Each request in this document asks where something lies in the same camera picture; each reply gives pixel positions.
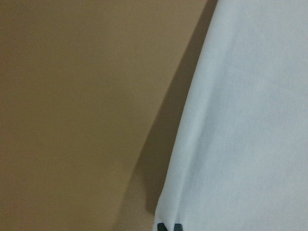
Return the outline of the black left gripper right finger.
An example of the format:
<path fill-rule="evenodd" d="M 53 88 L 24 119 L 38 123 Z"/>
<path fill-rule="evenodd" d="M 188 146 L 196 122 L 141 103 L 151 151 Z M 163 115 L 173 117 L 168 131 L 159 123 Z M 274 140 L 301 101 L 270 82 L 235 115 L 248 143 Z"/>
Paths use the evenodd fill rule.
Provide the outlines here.
<path fill-rule="evenodd" d="M 183 226 L 180 223 L 175 223 L 174 224 L 174 229 L 173 231 L 183 231 Z"/>

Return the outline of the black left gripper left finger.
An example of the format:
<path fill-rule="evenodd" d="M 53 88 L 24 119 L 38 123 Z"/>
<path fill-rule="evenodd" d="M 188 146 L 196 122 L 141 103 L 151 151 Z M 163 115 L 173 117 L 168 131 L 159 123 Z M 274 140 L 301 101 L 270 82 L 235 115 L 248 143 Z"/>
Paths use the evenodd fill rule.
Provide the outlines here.
<path fill-rule="evenodd" d="M 157 231 L 167 231 L 167 228 L 164 223 L 157 224 Z"/>

